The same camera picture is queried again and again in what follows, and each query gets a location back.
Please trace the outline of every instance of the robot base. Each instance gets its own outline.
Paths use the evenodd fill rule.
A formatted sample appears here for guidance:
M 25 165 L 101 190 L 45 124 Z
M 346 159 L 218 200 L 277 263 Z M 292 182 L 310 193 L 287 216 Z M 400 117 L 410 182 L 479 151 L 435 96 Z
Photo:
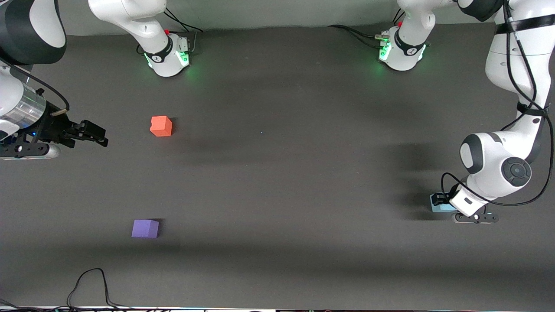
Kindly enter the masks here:
M 163 62 L 155 63 L 145 54 L 148 66 L 161 77 L 171 77 L 179 74 L 183 68 L 189 65 L 190 62 L 189 43 L 187 38 L 177 36 L 176 34 L 170 34 L 168 37 L 173 44 L 171 52 Z
M 381 42 L 382 48 L 380 50 L 379 60 L 386 63 L 396 71 L 407 71 L 412 69 L 418 61 L 422 59 L 422 54 L 426 49 L 426 45 L 412 56 L 406 56 L 403 50 L 395 43 L 393 37 L 395 32 L 399 29 L 398 26 L 393 26 L 390 29 L 383 31 L 383 36 L 389 36 L 390 40 Z

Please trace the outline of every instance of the green led light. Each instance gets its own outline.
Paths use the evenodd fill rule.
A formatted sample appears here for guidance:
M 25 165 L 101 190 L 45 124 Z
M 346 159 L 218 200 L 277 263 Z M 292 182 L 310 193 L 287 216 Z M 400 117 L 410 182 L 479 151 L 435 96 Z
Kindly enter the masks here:
M 422 56 L 424 55 L 424 50 L 425 49 L 426 49 L 426 45 L 424 44 L 424 46 L 422 47 L 422 52 L 420 52 L 420 56 L 418 57 L 419 61 L 422 59 Z
M 389 56 L 389 52 L 391 51 L 391 42 L 388 42 L 383 48 L 382 48 L 382 52 L 380 52 L 380 59 L 382 61 L 387 60 L 387 57 Z
M 189 65 L 189 57 L 187 55 L 187 52 L 175 51 L 175 55 L 177 56 L 179 63 L 181 63 L 183 67 Z
M 152 64 L 150 64 L 150 59 L 148 58 L 148 56 L 147 56 L 147 54 L 146 54 L 146 53 L 144 53 L 144 58 L 146 58 L 146 59 L 147 59 L 147 62 L 148 62 L 148 67 L 152 68 Z

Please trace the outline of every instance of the cable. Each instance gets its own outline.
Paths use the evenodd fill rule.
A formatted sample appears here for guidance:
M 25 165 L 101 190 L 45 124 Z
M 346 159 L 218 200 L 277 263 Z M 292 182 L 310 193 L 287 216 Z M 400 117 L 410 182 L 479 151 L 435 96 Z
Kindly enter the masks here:
M 193 48 L 191 49 L 191 51 L 189 51 L 189 53 L 193 53 L 193 52 L 195 51 L 195 49 L 196 49 L 196 35 L 197 35 L 198 33 L 199 33 L 199 32 L 195 32 L 195 38 L 193 39 Z
M 328 27 L 344 29 L 344 30 L 348 31 L 350 34 L 352 34 L 358 41 L 362 42 L 362 44 L 364 44 L 365 46 L 370 47 L 370 48 L 374 48 L 374 49 L 381 49 L 380 46 L 375 46 L 373 44 L 369 44 L 368 42 L 362 40 L 362 38 L 359 37 L 359 36 L 361 36 L 361 37 L 364 37 L 364 38 L 374 39 L 374 36 L 371 36 L 369 34 L 365 34 L 363 32 L 360 32 L 360 31 L 358 31 L 354 28 L 351 28 L 351 27 L 345 26 L 345 25 L 337 25 L 336 24 L 336 25 L 329 25 Z
M 4 299 L 0 299 L 0 304 L 7 305 L 7 306 L 10 306 L 10 307 L 16 309 L 16 310 L 3 310 L 3 311 L 21 311 L 21 312 L 23 312 L 23 311 L 36 311 L 36 312 L 46 312 L 46 311 L 56 311 L 56 310 L 58 310 L 58 309 L 68 308 L 68 307 L 66 307 L 66 306 L 57 306 L 57 307 L 51 308 L 51 309 L 42 309 L 42 308 L 38 308 L 38 307 L 35 307 L 35 306 L 16 306 L 16 305 L 14 305 L 14 304 L 12 304 L 12 303 L 8 302 L 7 300 L 4 300 Z
M 31 73 L 28 73 L 27 71 L 24 71 L 24 70 L 22 70 L 21 68 L 15 66 L 15 65 L 10 64 L 10 62 L 6 61 L 5 59 L 1 59 L 1 60 L 2 60 L 2 62 L 4 62 L 6 65 L 10 66 L 11 68 L 15 69 L 16 71 L 18 71 L 18 72 L 24 74 L 25 76 L 27 76 L 27 77 L 33 79 L 34 81 L 40 83 L 41 85 L 47 87 L 47 88 L 50 89 L 52 92 L 54 92 L 54 94 L 56 94 L 60 99 L 62 99 L 62 101 L 63 101 L 64 104 L 65 104 L 65 108 L 63 108 L 63 109 L 61 109 L 61 110 L 59 110 L 59 111 L 57 111 L 57 112 L 51 113 L 51 116 L 58 116 L 58 115 L 64 114 L 64 113 L 66 113 L 66 112 L 69 111 L 69 102 L 68 102 L 68 100 L 66 100 L 66 98 L 65 98 L 60 92 L 58 92 L 58 90 L 54 89 L 54 87 L 52 87 L 52 86 L 49 85 L 48 83 L 46 83 L 46 82 L 40 80 L 39 78 L 33 76 Z
M 511 16 L 511 11 L 509 10 L 509 1 L 508 0 L 503 0 L 503 14 L 504 14 L 504 21 L 505 23 L 509 23 L 512 19 Z M 514 88 L 517 90 L 517 92 L 523 97 L 525 98 L 527 101 L 530 102 L 530 104 L 528 105 L 528 108 L 532 108 L 532 106 L 537 107 L 538 109 L 543 109 L 540 105 L 538 105 L 535 101 L 536 101 L 536 95 L 537 95 L 537 85 L 536 85 L 536 80 L 534 79 L 534 75 L 532 73 L 532 68 L 528 62 L 528 58 L 526 56 L 526 53 L 524 52 L 524 49 L 522 47 L 522 43 L 520 42 L 520 39 L 518 37 L 518 34 L 516 31 L 513 31 L 513 35 L 515 38 L 515 41 L 517 42 L 518 45 L 518 49 L 520 50 L 520 53 L 522 55 L 522 58 L 524 60 L 524 64 L 526 65 L 526 70 L 528 73 L 528 77 L 531 81 L 532 84 L 532 89 L 533 89 L 533 96 L 532 98 L 530 98 L 526 93 L 524 93 L 524 91 L 522 91 L 522 89 L 518 86 L 518 84 L 516 83 L 513 73 L 512 73 L 512 69 L 511 69 L 511 33 L 507 33 L 506 35 L 506 57 L 507 57 L 507 72 L 509 75 L 509 79 L 511 80 L 511 83 L 513 84 Z M 513 120 L 512 122 L 510 122 L 510 124 L 506 125 L 505 127 L 502 128 L 502 130 L 506 129 L 507 127 L 515 124 L 515 122 L 517 122 L 518 120 L 520 120 L 522 117 L 524 116 L 524 114 L 522 113 L 518 118 L 516 118 L 515 120 Z M 554 144 L 554 138 L 553 138 L 553 123 L 551 122 L 551 119 L 548 115 L 545 116 L 545 120 L 547 121 L 547 124 L 549 125 L 549 136 L 550 136 L 550 151 L 549 151 L 549 169 L 548 169 L 548 174 L 547 174 L 547 178 L 546 178 L 546 182 L 544 183 L 542 189 L 540 190 L 540 192 L 533 197 L 530 200 L 526 200 L 525 202 L 520 202 L 520 203 L 499 203 L 499 202 L 494 202 L 492 200 L 488 200 L 480 195 L 478 195 L 474 190 L 470 189 L 467 185 L 465 185 L 464 183 L 462 183 L 459 179 L 457 179 L 456 176 L 454 176 L 453 174 L 449 173 L 449 172 L 445 172 L 442 176 L 441 176 L 441 190 L 445 196 L 445 189 L 443 187 L 443 179 L 446 175 L 449 175 L 451 178 L 453 178 L 459 185 L 463 186 L 464 188 L 466 188 L 469 192 L 471 192 L 472 194 L 474 194 L 476 197 L 484 200 L 485 202 L 488 202 L 490 204 L 494 204 L 494 205 L 499 205 L 499 206 L 506 206 L 506 207 L 515 207 L 515 206 L 521 206 L 521 205 L 526 205 L 532 202 L 535 202 L 538 198 L 540 198 L 546 191 L 549 182 L 551 181 L 551 176 L 553 173 L 553 158 L 554 158 L 554 150 L 555 150 L 555 144 Z
M 367 34 L 367 33 L 363 33 L 361 31 L 358 31 L 352 27 L 349 26 L 345 26 L 345 25 L 339 25 L 339 24 L 333 24 L 333 25 L 329 25 L 328 27 L 334 27 L 334 28 L 341 28 L 344 29 L 348 32 L 352 32 L 352 33 L 356 33 L 357 35 L 361 36 L 361 37 L 365 37 L 365 38 L 370 38 L 370 39 L 374 39 L 374 36 L 371 34 Z
M 182 22 L 179 22 L 177 19 L 173 18 L 171 15 L 167 14 L 166 12 L 164 12 L 164 15 L 166 15 L 166 16 L 169 17 L 170 19 L 172 19 L 172 20 L 178 22 L 179 24 L 181 24 L 181 27 L 185 28 L 185 30 L 186 30 L 187 32 L 190 32 L 190 30 L 189 30 L 189 29 L 186 27 L 186 25 L 183 24 Z
M 399 15 L 399 17 L 397 17 L 397 19 L 393 21 L 393 24 L 396 24 L 396 23 L 397 23 L 397 21 L 398 21 L 399 19 L 401 19 L 401 17 L 403 17 L 403 15 L 405 15 L 405 13 L 404 13 L 404 12 L 403 12 L 403 13 L 401 13 L 401 15 Z
M 166 13 L 166 12 L 164 12 L 164 14 L 165 14 L 167 17 L 173 19 L 174 21 L 180 23 L 181 26 L 182 26 L 183 28 L 185 28 L 185 30 L 187 30 L 187 32 L 189 32 L 189 30 L 187 29 L 187 27 L 194 28 L 194 29 L 196 29 L 196 30 L 198 30 L 198 31 L 200 31 L 200 32 L 202 32 L 202 33 L 204 32 L 204 30 L 202 30 L 202 29 L 200 29 L 200 28 L 198 28 L 198 27 L 194 27 L 194 26 L 185 24 L 185 23 L 183 23 L 182 21 L 180 21 L 179 18 L 177 18 L 177 16 L 175 16 L 175 14 L 172 13 L 172 11 L 170 11 L 170 9 L 166 8 L 166 11 L 168 11 L 168 13 L 170 13 L 171 16 L 170 16 L 168 13 Z
M 77 288 L 79 287 L 79 282 L 81 281 L 81 278 L 86 274 L 89 273 L 91 271 L 95 271 L 95 270 L 99 270 L 100 273 L 102 273 L 102 281 L 104 282 L 104 301 L 106 302 L 107 305 L 113 307 L 113 308 L 118 308 L 118 306 L 125 306 L 123 304 L 117 304 L 113 301 L 110 300 L 110 294 L 108 292 L 108 283 L 106 282 L 106 276 L 104 275 L 104 270 L 101 268 L 94 268 L 94 269 L 89 269 L 86 270 L 85 272 L 81 273 L 81 275 L 79 276 L 79 278 L 77 279 L 77 282 L 75 283 L 75 287 L 73 288 L 73 290 L 68 294 L 68 297 L 65 300 L 65 303 L 68 307 L 72 307 L 71 305 L 71 297 L 73 296 L 73 294 L 75 293 L 75 291 L 77 290 Z
M 137 44 L 137 47 L 135 48 L 135 52 L 137 52 L 138 55 L 144 55 L 144 50 L 142 52 L 139 51 L 139 48 L 141 48 L 140 44 Z
M 397 15 L 399 15 L 399 12 L 401 12 L 401 8 L 399 8 L 397 10 L 397 13 L 395 13 L 395 16 L 393 17 L 393 19 L 391 20 L 391 23 L 395 24 L 395 19 L 397 18 Z

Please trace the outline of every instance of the purple cube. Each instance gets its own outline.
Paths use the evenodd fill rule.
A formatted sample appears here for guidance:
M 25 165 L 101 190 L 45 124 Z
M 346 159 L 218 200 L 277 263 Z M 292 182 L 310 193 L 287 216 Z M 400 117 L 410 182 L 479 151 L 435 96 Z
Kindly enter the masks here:
M 137 238 L 157 238 L 158 221 L 154 220 L 135 220 L 133 222 L 133 232 L 131 237 Z

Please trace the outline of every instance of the gray wall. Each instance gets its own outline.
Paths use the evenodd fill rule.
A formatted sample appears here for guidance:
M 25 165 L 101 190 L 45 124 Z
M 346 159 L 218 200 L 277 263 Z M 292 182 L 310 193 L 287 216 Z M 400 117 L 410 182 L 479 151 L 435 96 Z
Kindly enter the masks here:
M 122 29 L 95 18 L 87 0 L 59 0 L 68 34 L 121 34 Z M 245 29 L 275 26 L 321 27 L 330 24 L 366 25 L 390 21 L 398 6 L 391 0 L 169 0 L 183 22 L 203 29 Z M 457 7 L 438 9 L 438 23 L 473 23 Z M 179 25 L 164 15 L 164 28 Z

